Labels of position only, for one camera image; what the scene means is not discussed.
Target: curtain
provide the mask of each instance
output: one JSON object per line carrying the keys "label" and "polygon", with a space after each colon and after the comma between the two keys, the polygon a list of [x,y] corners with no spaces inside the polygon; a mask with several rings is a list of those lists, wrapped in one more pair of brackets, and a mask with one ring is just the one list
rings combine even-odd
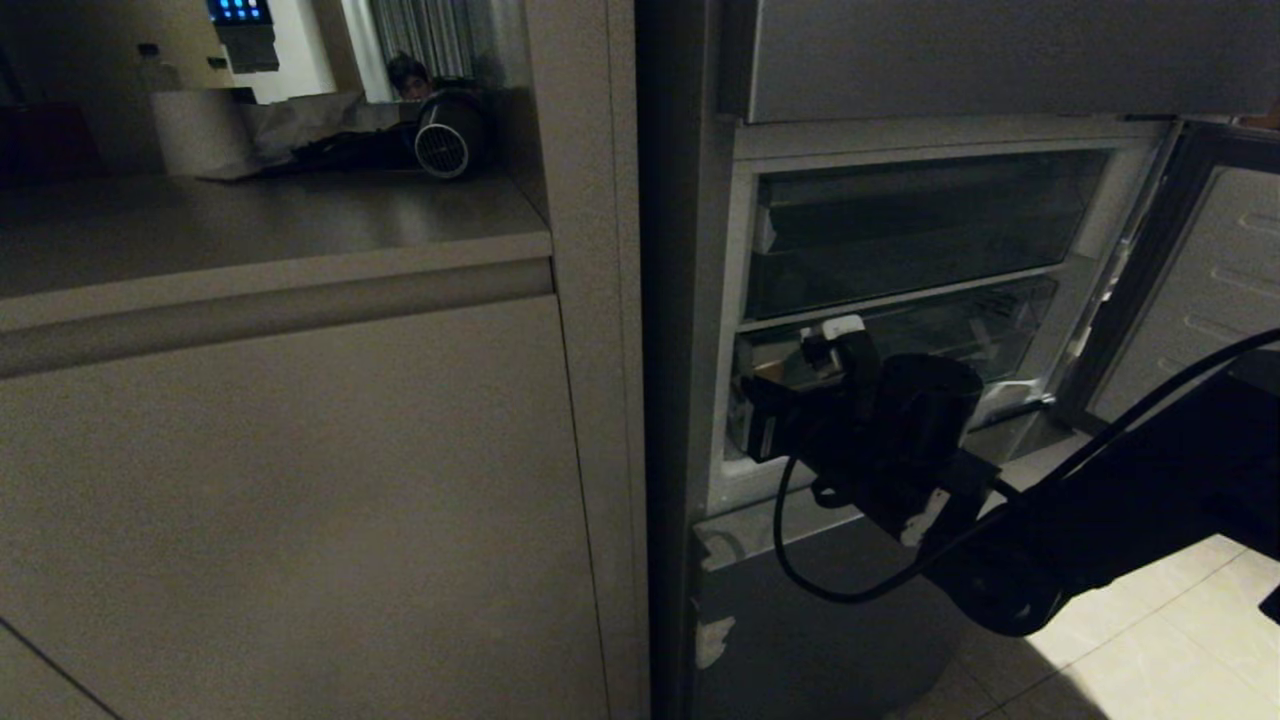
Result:
{"label": "curtain", "polygon": [[398,53],[421,60],[431,77],[472,77],[467,9],[457,0],[369,0],[383,61]]}

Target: countertop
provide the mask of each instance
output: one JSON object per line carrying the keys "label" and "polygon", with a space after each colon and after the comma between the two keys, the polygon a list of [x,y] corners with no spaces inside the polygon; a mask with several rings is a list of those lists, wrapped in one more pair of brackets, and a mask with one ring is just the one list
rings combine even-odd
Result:
{"label": "countertop", "polygon": [[503,174],[110,178],[0,192],[0,332],[157,305],[550,256]]}

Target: paper towel roll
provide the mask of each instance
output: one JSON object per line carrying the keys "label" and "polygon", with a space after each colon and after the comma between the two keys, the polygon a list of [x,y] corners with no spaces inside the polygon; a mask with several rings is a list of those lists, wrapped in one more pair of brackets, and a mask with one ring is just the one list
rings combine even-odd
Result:
{"label": "paper towel roll", "polygon": [[170,176],[198,176],[253,156],[228,88],[152,92],[151,111]]}

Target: transparent drawer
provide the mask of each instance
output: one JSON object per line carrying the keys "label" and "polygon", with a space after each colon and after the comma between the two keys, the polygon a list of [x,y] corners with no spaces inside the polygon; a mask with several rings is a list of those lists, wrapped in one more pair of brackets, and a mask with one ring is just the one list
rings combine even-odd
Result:
{"label": "transparent drawer", "polygon": [[1080,150],[763,176],[746,316],[1060,263],[1107,158]]}
{"label": "transparent drawer", "polygon": [[[927,352],[960,360],[986,383],[1019,374],[1023,357],[1057,291],[1052,278],[1037,277],[955,292],[861,313],[879,356]],[[751,406],[744,377],[762,377],[805,391],[840,382],[815,372],[800,350],[800,331],[814,322],[782,325],[736,340],[728,434],[745,451]]]}

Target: cabinet door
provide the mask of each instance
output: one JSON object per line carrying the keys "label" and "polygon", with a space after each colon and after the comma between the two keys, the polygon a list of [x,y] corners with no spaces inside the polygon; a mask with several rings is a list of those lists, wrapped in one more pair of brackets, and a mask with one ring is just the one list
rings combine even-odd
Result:
{"label": "cabinet door", "polygon": [[0,418],[0,612],[128,717],[604,716],[554,297],[10,379]]}

